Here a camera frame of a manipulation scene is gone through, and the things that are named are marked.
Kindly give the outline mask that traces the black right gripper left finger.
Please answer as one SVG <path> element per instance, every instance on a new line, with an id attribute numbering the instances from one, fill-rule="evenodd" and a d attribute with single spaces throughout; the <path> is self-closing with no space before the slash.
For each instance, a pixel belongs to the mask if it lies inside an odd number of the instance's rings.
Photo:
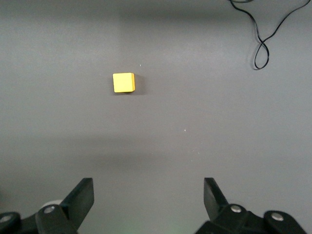
<path id="1" fill-rule="evenodd" d="M 2 234 L 77 234 L 94 204 L 92 178 L 83 178 L 59 203 L 47 203 L 36 213 L 22 219 L 17 212 L 0 214 Z"/>

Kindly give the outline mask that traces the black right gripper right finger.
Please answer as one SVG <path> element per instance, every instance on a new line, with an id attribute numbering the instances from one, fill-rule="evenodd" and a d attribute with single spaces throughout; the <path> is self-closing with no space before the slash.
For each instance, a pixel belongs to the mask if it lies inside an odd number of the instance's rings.
<path id="1" fill-rule="evenodd" d="M 256 216 L 238 204 L 230 204 L 214 178 L 204 179 L 204 205 L 209 217 L 197 234 L 305 234 L 288 213 L 266 211 Z"/>

